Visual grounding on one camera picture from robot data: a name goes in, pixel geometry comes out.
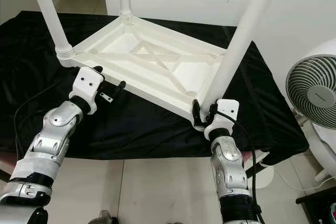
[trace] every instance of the black table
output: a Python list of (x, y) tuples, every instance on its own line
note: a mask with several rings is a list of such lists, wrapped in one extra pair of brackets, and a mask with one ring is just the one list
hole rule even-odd
[[(59, 18), (72, 45), (116, 19), (82, 14), (59, 14)], [(223, 48), (235, 31), (235, 27), (148, 20)], [(30, 103), (20, 115), (20, 120), (26, 118), (20, 128), (25, 148), (40, 131), (45, 111), (67, 99), (75, 74), (59, 64), (40, 12), (20, 12), (0, 26), (0, 152), (15, 152), (13, 115), (18, 106), (64, 77), (64, 83)], [(257, 149), (270, 152), (264, 164), (276, 164), (308, 148), (254, 43), (224, 97), (239, 101), (238, 122), (255, 140)], [(234, 127), (233, 137), (242, 151), (250, 151), (238, 127)], [(210, 155), (209, 142), (188, 120), (126, 91), (112, 107), (84, 119), (71, 137), (67, 153), (68, 157), (94, 159)]]

